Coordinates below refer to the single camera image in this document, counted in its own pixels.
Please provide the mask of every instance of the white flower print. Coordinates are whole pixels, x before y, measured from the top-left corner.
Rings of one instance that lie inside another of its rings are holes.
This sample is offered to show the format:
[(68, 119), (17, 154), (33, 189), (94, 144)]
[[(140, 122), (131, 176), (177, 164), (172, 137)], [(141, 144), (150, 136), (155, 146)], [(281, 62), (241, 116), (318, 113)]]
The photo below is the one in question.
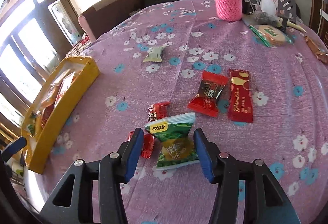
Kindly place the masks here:
[(305, 135), (298, 135), (296, 139), (293, 140), (294, 149), (298, 152), (301, 152), (303, 149), (306, 149), (308, 143), (308, 139)]
[(163, 38), (165, 38), (165, 36), (166, 36), (166, 33), (164, 33), (164, 32), (161, 32), (161, 33), (159, 33), (157, 36), (156, 36), (156, 39), (163, 39)]
[(137, 38), (136, 33), (135, 32), (131, 32), (130, 33), (130, 38), (133, 39), (133, 40), (135, 40)]
[(203, 52), (204, 52), (204, 50), (201, 49), (201, 48), (189, 49), (189, 54), (192, 54), (192, 55), (198, 55), (198, 54), (201, 54)]
[(105, 98), (105, 104), (108, 107), (113, 106), (116, 103), (116, 97), (115, 96), (110, 96)]
[(146, 71), (149, 73), (156, 72), (158, 71), (158, 69), (159, 69), (159, 65), (155, 65), (155, 64), (146, 67)]
[(75, 160), (78, 160), (78, 159), (81, 159), (80, 154), (79, 153), (74, 154), (73, 157), (72, 157), (72, 160), (75, 161)]
[(208, 53), (205, 53), (205, 55), (202, 56), (203, 59), (205, 60), (214, 60), (214, 59), (218, 59), (219, 55), (218, 54), (215, 54), (213, 52), (208, 52)]
[(198, 59), (199, 59), (199, 57), (195, 57), (195, 56), (193, 56), (193, 57), (189, 57), (189, 58), (187, 58), (187, 61), (188, 61), (188, 62), (196, 62)]
[(294, 181), (291, 186), (288, 187), (288, 192), (287, 192), (287, 195), (290, 197), (290, 196), (293, 196), (294, 194), (296, 194), (297, 190), (299, 188), (299, 185), (298, 185), (298, 181)]
[(141, 56), (141, 53), (139, 53), (139, 52), (136, 52), (136, 53), (133, 54), (133, 57), (134, 57), (134, 58), (138, 58), (138, 57), (140, 57), (140, 56)]
[(136, 180), (142, 179), (146, 175), (146, 169), (144, 167), (136, 167), (133, 178)]
[(303, 55), (301, 53), (297, 53), (295, 55), (296, 59), (299, 61), (299, 63), (303, 62)]
[(56, 142), (57, 142), (58, 144), (61, 144), (61, 143), (63, 142), (63, 136), (62, 136), (62, 135), (58, 135), (58, 136), (57, 136), (57, 139), (56, 139)]
[(148, 45), (154, 45), (155, 43), (157, 43), (156, 40), (149, 40), (149, 41), (147, 42)]
[(223, 57), (227, 61), (234, 61), (236, 59), (236, 57), (234, 55), (232, 55), (232, 54), (226, 54)]
[(189, 47), (188, 47), (187, 44), (186, 45), (182, 45), (182, 46), (179, 47), (179, 50), (181, 50), (181, 51), (186, 51), (188, 49), (189, 49)]
[(194, 37), (202, 36), (204, 33), (203, 32), (192, 32), (191, 35)]
[(181, 71), (181, 75), (183, 76), (183, 78), (191, 78), (195, 75), (195, 73), (192, 69), (183, 69)]
[(313, 163), (317, 158), (317, 151), (314, 147), (310, 147), (310, 151), (308, 154), (309, 162)]
[(170, 45), (172, 45), (173, 43), (171, 43), (171, 42), (167, 42), (167, 43), (165, 43), (165, 44), (163, 44), (163, 46), (164, 47), (169, 47)]
[(255, 92), (252, 95), (253, 103), (257, 104), (258, 106), (266, 105), (269, 98), (265, 96), (263, 92)]
[(127, 184), (120, 183), (120, 188), (121, 188), (121, 194), (126, 195), (129, 193), (131, 187), (128, 183)]
[(321, 147), (321, 154), (327, 155), (328, 154), (328, 143), (324, 143)]
[(73, 145), (73, 142), (72, 142), (71, 140), (68, 140), (68, 141), (65, 143), (65, 148), (66, 148), (66, 149), (69, 149), (69, 148), (72, 147), (72, 145)]
[(156, 166), (153, 167), (153, 176), (158, 178), (160, 181), (165, 180), (166, 178), (171, 178), (176, 171), (176, 168), (168, 170), (157, 170)]
[(305, 158), (301, 155), (297, 155), (293, 158), (293, 165), (295, 168), (302, 168), (305, 163)]

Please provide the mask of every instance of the red candy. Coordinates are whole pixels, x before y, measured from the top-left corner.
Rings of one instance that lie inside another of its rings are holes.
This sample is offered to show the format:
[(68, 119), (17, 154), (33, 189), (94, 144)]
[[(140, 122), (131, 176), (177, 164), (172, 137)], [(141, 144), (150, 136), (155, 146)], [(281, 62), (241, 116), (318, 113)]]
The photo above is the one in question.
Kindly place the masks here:
[(148, 108), (148, 122), (155, 121), (158, 119), (163, 119), (168, 117), (166, 106), (168, 106), (170, 102), (161, 102), (155, 103)]
[(253, 108), (250, 98), (249, 72), (229, 70), (231, 77), (231, 98), (228, 118), (232, 121), (253, 123)]
[(228, 78), (223, 75), (203, 71), (198, 93), (187, 108), (210, 117), (217, 117), (219, 110), (216, 104), (227, 82)]

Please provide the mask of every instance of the small red wrapped candy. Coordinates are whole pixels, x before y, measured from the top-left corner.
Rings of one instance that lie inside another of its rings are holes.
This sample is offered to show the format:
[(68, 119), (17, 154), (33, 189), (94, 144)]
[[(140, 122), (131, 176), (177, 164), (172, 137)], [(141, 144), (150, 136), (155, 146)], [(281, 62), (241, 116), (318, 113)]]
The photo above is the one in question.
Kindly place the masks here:
[(166, 107), (170, 104), (170, 102), (161, 102), (155, 103), (148, 108), (148, 122), (155, 121), (158, 119), (167, 118), (167, 110)]
[[(133, 133), (134, 132), (129, 133), (128, 141), (131, 140)], [(143, 158), (150, 158), (154, 148), (154, 140), (154, 136), (151, 134), (144, 134), (144, 144), (142, 146), (140, 156)]]
[(219, 110), (216, 104), (227, 82), (228, 78), (223, 75), (203, 71), (198, 93), (187, 108), (210, 117), (217, 117)]
[(253, 108), (250, 98), (250, 74), (246, 70), (230, 69), (231, 98), (228, 118), (232, 121), (253, 123)]

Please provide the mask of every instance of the glass door panel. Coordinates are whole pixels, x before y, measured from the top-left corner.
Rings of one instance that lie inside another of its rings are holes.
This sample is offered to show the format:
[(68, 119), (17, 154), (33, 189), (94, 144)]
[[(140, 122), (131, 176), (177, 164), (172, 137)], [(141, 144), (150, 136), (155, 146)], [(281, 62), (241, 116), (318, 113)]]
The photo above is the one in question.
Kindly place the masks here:
[(42, 86), (20, 62), (9, 44), (0, 56), (0, 69), (15, 88), (33, 103)]
[(67, 14), (65, 7), (63, 6), (60, 0), (57, 0), (51, 3), (48, 6), (48, 9), (57, 22), (58, 26), (68, 39), (68, 41), (75, 45), (77, 42), (81, 40), (78, 30), (75, 28), (71, 18)]
[(18, 33), (19, 38), (36, 62), (49, 72), (59, 64), (57, 53), (36, 19), (30, 20)]

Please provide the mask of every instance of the blue flower print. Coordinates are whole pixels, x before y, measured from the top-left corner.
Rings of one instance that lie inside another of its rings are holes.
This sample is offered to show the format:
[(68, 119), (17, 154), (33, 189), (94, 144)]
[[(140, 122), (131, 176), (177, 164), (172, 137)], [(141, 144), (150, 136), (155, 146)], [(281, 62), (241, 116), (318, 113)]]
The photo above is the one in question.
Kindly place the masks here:
[(119, 64), (115, 69), (114, 69), (114, 71), (116, 72), (116, 73), (121, 73), (122, 72), (122, 70), (124, 69), (124, 64)]
[(284, 165), (279, 162), (273, 163), (269, 169), (277, 180), (280, 180), (283, 174), (285, 173)]
[(142, 46), (141, 48), (140, 48), (140, 51), (143, 51), (143, 52), (146, 52), (146, 51), (148, 51), (148, 47), (146, 47), (146, 46)]
[(63, 153), (65, 153), (66, 151), (66, 148), (62, 145), (60, 146), (55, 146), (53, 149), (52, 149), (52, 153), (54, 155), (62, 155)]
[(216, 27), (213, 23), (209, 23), (207, 26), (211, 29), (214, 29)]
[(315, 182), (317, 178), (318, 178), (318, 169), (317, 168), (310, 169), (306, 177), (305, 184), (311, 185)]
[(209, 65), (206, 69), (207, 72), (212, 72), (215, 74), (220, 74), (222, 72), (222, 68), (220, 65), (217, 64), (213, 64), (213, 65)]
[(233, 123), (239, 127), (244, 127), (247, 124), (247, 122), (239, 122), (239, 121), (234, 121)]
[(159, 30), (159, 27), (155, 26), (151, 29), (152, 32), (157, 32)]
[(197, 63), (194, 63), (194, 65), (192, 67), (197, 70), (203, 70), (203, 69), (205, 69), (206, 64), (203, 62), (197, 62)]
[(174, 31), (174, 28), (173, 27), (167, 27), (166, 28), (166, 32), (173, 32)]
[(229, 107), (229, 101), (226, 99), (220, 99), (218, 102), (218, 108), (221, 113), (227, 113)]
[(301, 96), (303, 94), (304, 90), (303, 90), (303, 87), (301, 86), (295, 86), (294, 89), (293, 89), (293, 93), (296, 97), (298, 96)]
[(116, 106), (118, 111), (125, 111), (128, 108), (127, 102), (120, 102)]
[(245, 181), (240, 180), (239, 181), (239, 194), (238, 194), (238, 201), (244, 201), (245, 200)]
[(170, 58), (169, 63), (173, 66), (177, 66), (180, 64), (180, 59), (179, 58)]
[(309, 167), (305, 167), (300, 172), (300, 180), (305, 180), (309, 173)]

